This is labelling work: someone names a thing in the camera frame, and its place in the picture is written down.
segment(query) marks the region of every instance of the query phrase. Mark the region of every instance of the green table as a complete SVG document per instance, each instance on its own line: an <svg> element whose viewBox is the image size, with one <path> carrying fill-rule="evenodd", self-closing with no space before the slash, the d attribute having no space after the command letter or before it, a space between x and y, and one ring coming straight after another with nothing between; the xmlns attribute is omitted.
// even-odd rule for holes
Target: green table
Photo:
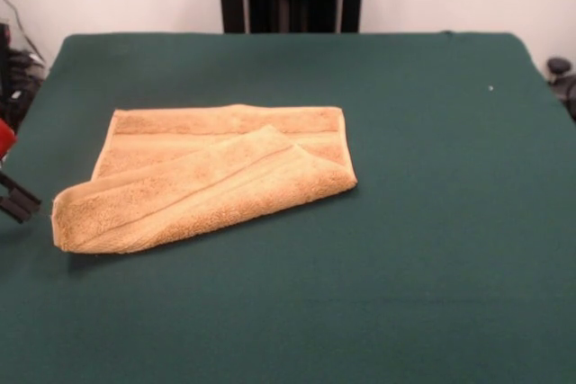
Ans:
<svg viewBox="0 0 576 384"><path fill-rule="evenodd" d="M356 190L146 253L67 255L50 200L114 108L330 104ZM6 165L2 383L576 382L576 130L506 35L67 39Z"/></svg>

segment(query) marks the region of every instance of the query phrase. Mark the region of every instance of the black knob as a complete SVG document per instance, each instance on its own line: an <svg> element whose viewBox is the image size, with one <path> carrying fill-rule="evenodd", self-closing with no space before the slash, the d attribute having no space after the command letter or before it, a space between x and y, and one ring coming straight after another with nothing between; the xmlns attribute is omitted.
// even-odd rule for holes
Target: black knob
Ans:
<svg viewBox="0 0 576 384"><path fill-rule="evenodd" d="M563 76L572 69L572 63L565 58L549 58L546 65L555 76Z"/></svg>

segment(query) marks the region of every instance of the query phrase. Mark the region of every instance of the tan towel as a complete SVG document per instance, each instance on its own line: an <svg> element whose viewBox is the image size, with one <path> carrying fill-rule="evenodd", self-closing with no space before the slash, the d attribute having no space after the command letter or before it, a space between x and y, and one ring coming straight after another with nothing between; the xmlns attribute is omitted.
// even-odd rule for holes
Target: tan towel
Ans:
<svg viewBox="0 0 576 384"><path fill-rule="evenodd" d="M54 200L54 243L136 252L355 185L339 108L116 111L92 181Z"/></svg>

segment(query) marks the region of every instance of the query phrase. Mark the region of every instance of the towel fold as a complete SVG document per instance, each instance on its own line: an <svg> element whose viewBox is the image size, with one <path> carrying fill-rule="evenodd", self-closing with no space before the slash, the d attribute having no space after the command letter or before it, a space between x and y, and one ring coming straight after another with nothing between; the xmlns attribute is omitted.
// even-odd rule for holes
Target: towel fold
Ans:
<svg viewBox="0 0 576 384"><path fill-rule="evenodd" d="M54 243L137 252L355 185L339 108L117 111L92 181L54 200Z"/></svg>

